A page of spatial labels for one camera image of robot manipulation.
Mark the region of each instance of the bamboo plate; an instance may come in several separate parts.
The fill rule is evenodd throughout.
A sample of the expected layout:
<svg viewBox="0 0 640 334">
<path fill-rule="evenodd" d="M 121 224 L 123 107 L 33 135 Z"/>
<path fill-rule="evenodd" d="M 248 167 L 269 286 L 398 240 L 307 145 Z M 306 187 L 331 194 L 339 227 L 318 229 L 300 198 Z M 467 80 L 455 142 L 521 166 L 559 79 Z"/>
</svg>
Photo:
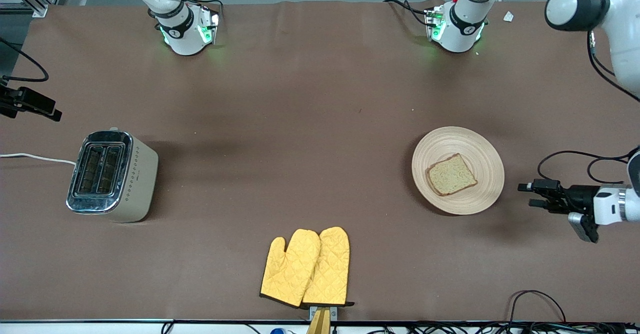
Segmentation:
<svg viewBox="0 0 640 334">
<path fill-rule="evenodd" d="M 453 195 L 439 196 L 427 181 L 427 170 L 457 152 L 478 184 Z M 441 127 L 425 135 L 413 152 L 411 169 L 420 193 L 438 209 L 456 215 L 489 208 L 505 185 L 505 167 L 496 148 L 480 134 L 463 127 Z"/>
</svg>

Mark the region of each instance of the table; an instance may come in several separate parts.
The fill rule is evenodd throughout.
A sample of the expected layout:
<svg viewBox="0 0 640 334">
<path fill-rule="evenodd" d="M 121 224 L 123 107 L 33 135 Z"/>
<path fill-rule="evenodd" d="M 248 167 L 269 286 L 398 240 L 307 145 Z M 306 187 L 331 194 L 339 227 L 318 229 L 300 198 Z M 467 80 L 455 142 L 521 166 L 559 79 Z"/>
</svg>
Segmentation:
<svg viewBox="0 0 640 334">
<path fill-rule="evenodd" d="M 51 75 L 29 86 L 62 121 L 0 118 L 0 151 L 73 160 L 88 133 L 117 126 L 157 151 L 158 178 L 148 218 L 112 224 L 68 211 L 71 166 L 0 161 L 0 317 L 304 318 L 258 296 L 269 244 L 340 225 L 356 302 L 342 319 L 502 320 L 530 288 L 569 320 L 637 318 L 638 227 L 584 243 L 516 191 L 553 151 L 640 142 L 638 106 L 590 68 L 585 34 L 547 28 L 543 10 L 498 3 L 482 40 L 451 54 L 389 4 L 230 6 L 219 45 L 180 57 L 146 8 L 51 7 L 24 49 Z M 38 74 L 22 59 L 15 73 Z M 441 126 L 502 156 L 504 191 L 484 213 L 446 215 L 414 186 L 413 149 Z M 587 184 L 587 162 L 545 170 Z M 533 296 L 516 318 L 558 320 Z"/>
</svg>

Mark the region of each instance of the bread crust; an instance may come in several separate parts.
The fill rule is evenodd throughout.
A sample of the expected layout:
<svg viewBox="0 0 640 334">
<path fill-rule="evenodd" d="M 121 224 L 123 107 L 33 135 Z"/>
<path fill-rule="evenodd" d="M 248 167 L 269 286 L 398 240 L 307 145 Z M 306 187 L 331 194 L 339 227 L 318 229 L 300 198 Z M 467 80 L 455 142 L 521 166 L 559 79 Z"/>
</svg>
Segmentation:
<svg viewBox="0 0 640 334">
<path fill-rule="evenodd" d="M 434 183 L 432 183 L 432 179 L 431 179 L 431 176 L 429 175 L 429 172 L 430 172 L 430 171 L 431 171 L 431 170 L 432 170 L 436 165 L 441 164 L 441 163 L 444 163 L 444 162 L 446 162 L 446 161 L 449 161 L 449 160 L 451 160 L 452 158 L 455 158 L 455 156 L 460 156 L 460 158 L 462 159 L 462 163 L 464 164 L 464 167 L 466 167 L 466 169 L 467 169 L 467 170 L 469 170 L 469 172 L 470 172 L 470 173 L 471 173 L 471 175 L 473 176 L 473 181 L 475 181 L 475 183 L 473 183 L 473 184 L 469 184 L 469 185 L 465 186 L 464 188 L 461 188 L 461 189 L 459 189 L 459 190 L 454 191 L 453 193 L 441 193 L 438 189 L 436 189 L 436 187 L 435 187 Z M 427 183 L 429 184 L 430 188 L 432 188 L 432 190 L 433 190 L 433 191 L 434 191 L 438 196 L 450 196 L 450 195 L 453 195 L 453 194 L 455 194 L 455 193 L 461 192 L 461 191 L 462 191 L 462 190 L 464 190 L 464 189 L 468 189 L 468 188 L 471 188 L 471 187 L 473 187 L 473 186 L 476 186 L 476 185 L 478 184 L 478 180 L 477 180 L 477 179 L 476 179 L 476 177 L 474 176 L 474 173 L 473 173 L 473 172 L 471 172 L 471 169 L 469 168 L 469 166 L 467 166 L 467 163 L 465 162 L 464 158 L 462 158 L 462 155 L 460 155 L 460 153 L 459 153 L 459 152 L 457 152 L 457 153 L 455 153 L 455 154 L 453 154 L 453 155 L 449 156 L 449 157 L 448 157 L 448 158 L 446 158 L 445 160 L 438 161 L 437 163 L 435 163 L 435 164 L 431 165 L 431 166 L 427 169 L 426 174 L 427 174 Z"/>
</svg>

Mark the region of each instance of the toast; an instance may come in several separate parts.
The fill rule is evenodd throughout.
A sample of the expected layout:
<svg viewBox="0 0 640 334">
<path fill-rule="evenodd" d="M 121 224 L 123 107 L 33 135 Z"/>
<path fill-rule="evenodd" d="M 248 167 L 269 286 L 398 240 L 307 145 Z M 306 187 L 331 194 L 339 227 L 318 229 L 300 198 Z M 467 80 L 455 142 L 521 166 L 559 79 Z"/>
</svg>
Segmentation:
<svg viewBox="0 0 640 334">
<path fill-rule="evenodd" d="M 439 196 L 453 195 L 478 184 L 462 155 L 458 153 L 428 168 L 427 181 Z"/>
</svg>

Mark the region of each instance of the white toaster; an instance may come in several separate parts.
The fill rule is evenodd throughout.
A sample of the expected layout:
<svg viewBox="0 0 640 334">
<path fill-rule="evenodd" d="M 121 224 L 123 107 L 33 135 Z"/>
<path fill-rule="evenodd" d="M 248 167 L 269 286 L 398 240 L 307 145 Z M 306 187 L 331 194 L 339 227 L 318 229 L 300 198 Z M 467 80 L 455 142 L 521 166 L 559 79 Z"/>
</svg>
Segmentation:
<svg viewBox="0 0 640 334">
<path fill-rule="evenodd" d="M 112 127 L 87 136 L 73 171 L 66 205 L 82 215 L 137 222 L 149 211 L 158 154 L 130 133 Z"/>
</svg>

